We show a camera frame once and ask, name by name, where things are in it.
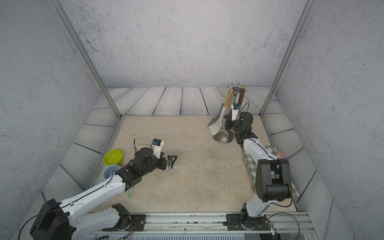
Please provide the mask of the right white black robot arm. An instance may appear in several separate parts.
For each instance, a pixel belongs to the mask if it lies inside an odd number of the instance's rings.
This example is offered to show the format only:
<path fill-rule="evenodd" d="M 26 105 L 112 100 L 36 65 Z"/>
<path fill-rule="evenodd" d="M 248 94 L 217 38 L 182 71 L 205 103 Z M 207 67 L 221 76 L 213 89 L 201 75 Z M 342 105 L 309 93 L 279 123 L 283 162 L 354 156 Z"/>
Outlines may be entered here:
<path fill-rule="evenodd" d="M 280 205 L 293 195 L 290 164 L 265 148 L 252 131 L 253 115 L 248 112 L 237 114 L 234 120 L 225 117 L 225 129 L 232 130 L 236 142 L 250 155 L 256 166 L 255 196 L 244 205 L 245 218 L 261 218 L 271 205 Z"/>

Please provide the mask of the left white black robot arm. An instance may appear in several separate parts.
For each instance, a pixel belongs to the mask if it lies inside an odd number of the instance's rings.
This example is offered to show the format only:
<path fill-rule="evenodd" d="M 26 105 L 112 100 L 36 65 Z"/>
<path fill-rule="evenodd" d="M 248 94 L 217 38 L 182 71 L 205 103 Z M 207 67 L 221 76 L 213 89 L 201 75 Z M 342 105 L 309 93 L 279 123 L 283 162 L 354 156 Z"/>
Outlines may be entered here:
<path fill-rule="evenodd" d="M 143 176 L 154 170 L 170 170 L 177 156 L 164 157 L 151 148 L 142 148 L 135 153 L 126 166 L 98 185 L 57 202 L 54 199 L 43 204 L 30 229 L 34 240 L 76 240 L 99 230 L 125 230 L 131 225 L 129 211 L 122 204 L 107 210 L 89 214 L 89 211 L 106 200 L 119 195 L 136 184 Z"/>

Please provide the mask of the grey utensil rack stand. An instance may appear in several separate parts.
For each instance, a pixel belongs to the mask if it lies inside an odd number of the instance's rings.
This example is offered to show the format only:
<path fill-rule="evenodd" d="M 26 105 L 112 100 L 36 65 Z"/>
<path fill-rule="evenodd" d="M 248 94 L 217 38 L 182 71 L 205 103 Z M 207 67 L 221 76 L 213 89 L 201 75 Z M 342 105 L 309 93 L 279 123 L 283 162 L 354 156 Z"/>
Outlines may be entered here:
<path fill-rule="evenodd" d="M 225 129 L 225 121 L 226 121 L 225 116 L 232 116 L 231 106 L 233 104 L 238 104 L 241 87 L 239 87 L 239 85 L 237 85 L 236 87 L 232 85 L 230 88 L 233 88 L 233 95 L 225 110 L 223 121 L 222 121 L 222 128 L 219 130 L 219 132 L 216 135 L 213 136 L 213 139 L 220 143 L 229 143 L 234 138 L 234 134 L 231 132 L 231 130 Z"/>

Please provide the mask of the green checkered cloth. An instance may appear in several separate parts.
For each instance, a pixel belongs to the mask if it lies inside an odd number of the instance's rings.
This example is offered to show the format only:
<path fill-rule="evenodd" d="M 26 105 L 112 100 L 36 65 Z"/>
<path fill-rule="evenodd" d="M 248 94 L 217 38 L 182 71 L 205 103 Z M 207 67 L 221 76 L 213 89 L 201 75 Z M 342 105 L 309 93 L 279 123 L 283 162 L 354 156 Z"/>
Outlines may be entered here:
<path fill-rule="evenodd" d="M 272 153 L 273 155 L 278 156 L 278 150 L 276 149 L 275 146 L 267 146 L 267 151 Z M 257 163 L 252 159 L 252 157 L 247 154 L 244 150 L 242 150 L 242 155 L 243 155 L 243 162 L 246 166 L 246 169 L 251 177 L 251 189 L 256 193 L 256 173 L 257 173 Z"/>

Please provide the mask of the lime green bowl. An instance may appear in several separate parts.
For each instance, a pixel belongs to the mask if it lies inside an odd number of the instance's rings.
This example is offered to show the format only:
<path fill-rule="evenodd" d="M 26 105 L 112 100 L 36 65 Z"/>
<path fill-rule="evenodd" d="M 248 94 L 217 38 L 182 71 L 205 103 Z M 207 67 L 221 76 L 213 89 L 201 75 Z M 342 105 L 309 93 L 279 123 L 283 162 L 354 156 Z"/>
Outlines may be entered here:
<path fill-rule="evenodd" d="M 123 152 L 119 149 L 111 150 L 105 154 L 103 162 L 107 166 L 120 165 L 123 162 Z"/>

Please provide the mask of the pink plate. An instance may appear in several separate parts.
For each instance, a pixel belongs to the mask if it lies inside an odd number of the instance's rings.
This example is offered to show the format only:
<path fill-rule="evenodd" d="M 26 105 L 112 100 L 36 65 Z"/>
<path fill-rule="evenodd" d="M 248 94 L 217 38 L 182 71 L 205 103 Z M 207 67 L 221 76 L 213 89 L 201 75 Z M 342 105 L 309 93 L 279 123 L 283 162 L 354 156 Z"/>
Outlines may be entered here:
<path fill-rule="evenodd" d="M 279 159 L 285 159 L 285 155 L 281 151 L 277 151 Z"/>

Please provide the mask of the light blue mug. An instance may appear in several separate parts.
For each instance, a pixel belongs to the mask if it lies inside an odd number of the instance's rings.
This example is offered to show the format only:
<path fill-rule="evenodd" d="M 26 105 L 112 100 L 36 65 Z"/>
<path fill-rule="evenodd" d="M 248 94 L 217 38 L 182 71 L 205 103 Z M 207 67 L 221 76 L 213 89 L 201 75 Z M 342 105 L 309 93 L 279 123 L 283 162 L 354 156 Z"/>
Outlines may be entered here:
<path fill-rule="evenodd" d="M 106 169 L 103 172 L 103 178 L 104 179 L 110 178 L 119 169 L 120 169 L 119 165 L 110 165 L 110 166 L 106 167 Z"/>

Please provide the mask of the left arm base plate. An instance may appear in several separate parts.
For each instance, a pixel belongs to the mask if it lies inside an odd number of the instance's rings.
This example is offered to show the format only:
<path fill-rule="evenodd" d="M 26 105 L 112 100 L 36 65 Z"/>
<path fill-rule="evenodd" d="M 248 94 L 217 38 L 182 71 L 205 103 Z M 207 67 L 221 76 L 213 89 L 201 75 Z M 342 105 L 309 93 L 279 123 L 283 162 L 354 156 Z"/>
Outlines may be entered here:
<path fill-rule="evenodd" d="M 134 214 L 129 217 L 123 217 L 112 228 L 102 229 L 102 232 L 143 232 L 145 228 L 147 215 Z"/>

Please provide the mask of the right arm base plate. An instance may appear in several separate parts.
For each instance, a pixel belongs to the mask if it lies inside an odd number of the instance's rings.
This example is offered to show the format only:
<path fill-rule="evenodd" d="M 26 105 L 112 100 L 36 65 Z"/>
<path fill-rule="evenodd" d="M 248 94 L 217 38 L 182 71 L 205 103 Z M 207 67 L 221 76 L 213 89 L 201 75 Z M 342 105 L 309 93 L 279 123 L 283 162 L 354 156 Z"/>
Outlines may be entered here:
<path fill-rule="evenodd" d="M 223 225 L 228 231 L 269 231 L 266 218 L 253 218 L 241 214 L 227 214 Z"/>

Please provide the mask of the aluminium mounting rail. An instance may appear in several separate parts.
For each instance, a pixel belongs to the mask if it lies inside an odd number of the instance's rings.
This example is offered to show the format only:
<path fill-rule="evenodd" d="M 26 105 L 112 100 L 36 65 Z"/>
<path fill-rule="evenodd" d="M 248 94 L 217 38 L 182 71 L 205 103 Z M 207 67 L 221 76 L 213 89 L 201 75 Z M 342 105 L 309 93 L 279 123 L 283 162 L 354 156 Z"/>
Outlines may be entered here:
<path fill-rule="evenodd" d="M 223 213 L 202 214 L 155 214 L 147 213 L 143 233 L 197 233 L 198 231 L 228 232 L 223 222 L 226 215 Z M 269 231 L 254 231 L 267 235 L 272 240 L 282 239 L 282 234 L 288 234 L 292 240 L 317 240 L 318 236 L 307 213 L 267 213 L 266 218 Z"/>

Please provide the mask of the right aluminium frame post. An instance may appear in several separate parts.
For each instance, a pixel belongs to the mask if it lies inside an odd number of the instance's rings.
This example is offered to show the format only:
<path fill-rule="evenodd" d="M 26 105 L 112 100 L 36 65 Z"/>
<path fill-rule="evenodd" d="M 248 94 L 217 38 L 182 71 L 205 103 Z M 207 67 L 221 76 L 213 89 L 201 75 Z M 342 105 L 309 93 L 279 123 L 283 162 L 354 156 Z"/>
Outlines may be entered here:
<path fill-rule="evenodd" d="M 266 97 L 266 100 L 263 104 L 263 107 L 262 107 L 262 110 L 261 110 L 261 113 L 260 113 L 260 117 L 263 118 L 264 115 L 267 113 L 268 111 L 268 108 L 272 102 L 272 99 L 273 99 L 273 96 L 274 94 L 276 93 L 277 89 L 278 89 L 278 86 L 283 78 L 283 75 L 287 69 L 287 66 L 292 58 L 292 55 L 295 51 L 295 48 L 296 48 L 296 45 L 298 44 L 299 40 L 300 40 L 300 37 L 301 35 L 303 34 L 303 31 L 304 31 L 304 28 L 307 24 L 307 21 L 311 15 L 311 11 L 313 10 L 313 7 L 314 7 L 314 4 L 315 4 L 315 0 L 307 0 L 305 5 L 304 5 L 304 8 L 303 8 L 303 11 L 300 15 L 300 18 L 298 20 L 298 23 L 294 29 L 294 32 L 292 34 L 292 37 L 290 39 L 290 42 L 289 42 L 289 45 L 286 49 L 286 52 L 284 54 L 284 57 L 281 61 L 281 64 L 278 68 L 278 71 L 275 75 L 275 78 L 274 80 L 272 81 L 272 84 L 271 84 L 271 87 L 270 87 L 270 90 L 267 94 L 267 97 Z"/>

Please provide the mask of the aluminium frame post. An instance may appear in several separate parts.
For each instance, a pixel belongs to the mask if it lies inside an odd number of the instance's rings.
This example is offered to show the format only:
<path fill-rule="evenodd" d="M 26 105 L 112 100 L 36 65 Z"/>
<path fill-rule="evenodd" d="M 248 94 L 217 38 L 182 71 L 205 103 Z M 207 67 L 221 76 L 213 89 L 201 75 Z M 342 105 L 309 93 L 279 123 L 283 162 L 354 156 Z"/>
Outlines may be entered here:
<path fill-rule="evenodd" d="M 68 17 L 63 5 L 59 0 L 49 0 L 49 3 L 53 8 L 54 12 L 56 13 L 62 26 L 64 27 L 66 33 L 70 37 L 72 43 L 75 45 L 81 59 L 83 60 L 89 72 L 91 73 L 100 91 L 102 92 L 103 96 L 106 98 L 107 103 L 110 105 L 114 114 L 120 120 L 122 118 L 122 114 L 117 108 L 115 101 L 111 97 L 111 94 L 109 93 L 108 89 L 106 88 L 100 74 L 98 73 L 93 61 L 91 60 L 86 48 L 84 47 L 78 33 L 76 32 L 73 24 L 71 23 L 71 20 Z"/>
<path fill-rule="evenodd" d="M 278 86 L 283 78 L 283 75 L 287 69 L 287 66 L 292 58 L 292 55 L 295 51 L 295 48 L 296 48 L 296 45 L 298 44 L 299 40 L 300 40 L 300 37 L 301 35 L 303 34 L 303 31 L 304 31 L 304 28 L 307 24 L 307 21 L 311 15 L 311 11 L 313 10 L 313 7 L 314 7 L 314 4 L 315 4 L 315 0 L 307 0 L 305 5 L 304 5 L 304 8 L 303 8 L 303 11 L 300 15 L 300 18 L 298 20 L 298 23 L 294 29 L 294 32 L 292 34 L 292 37 L 290 39 L 290 42 L 289 42 L 289 45 L 286 49 L 286 52 L 284 54 L 284 57 L 281 61 L 281 64 L 278 68 L 278 71 L 275 75 L 275 78 L 274 80 L 272 81 L 272 84 L 271 84 L 271 87 L 270 87 L 270 90 L 267 94 L 267 97 L 266 97 L 266 100 L 263 104 L 263 107 L 262 107 L 262 110 L 261 110 L 261 113 L 260 113 L 260 117 L 263 118 L 264 115 L 267 113 L 268 111 L 268 108 L 272 102 L 272 99 L 273 99 L 273 96 L 274 94 L 276 93 L 277 89 L 278 89 Z"/>

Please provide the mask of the left aluminium frame post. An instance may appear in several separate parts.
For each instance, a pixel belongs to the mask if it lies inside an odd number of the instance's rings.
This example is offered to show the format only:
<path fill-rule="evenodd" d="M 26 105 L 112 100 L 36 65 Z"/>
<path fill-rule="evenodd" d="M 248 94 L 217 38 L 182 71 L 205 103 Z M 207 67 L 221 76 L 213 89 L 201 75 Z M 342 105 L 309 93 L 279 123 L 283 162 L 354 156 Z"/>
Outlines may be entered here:
<path fill-rule="evenodd" d="M 109 93 L 108 89 L 106 88 L 100 74 L 98 73 L 93 61 L 91 60 L 86 48 L 84 47 L 78 33 L 76 32 L 73 24 L 71 23 L 71 20 L 68 17 L 63 5 L 59 0 L 49 0 L 49 3 L 53 8 L 54 12 L 56 13 L 62 26 L 64 27 L 66 33 L 70 37 L 72 43 L 75 45 L 81 59 L 83 60 L 89 72 L 91 73 L 100 91 L 102 92 L 103 96 L 106 98 L 107 103 L 110 105 L 114 114 L 120 120 L 122 118 L 122 114 L 117 108 L 115 101 L 111 97 L 111 94 Z"/>

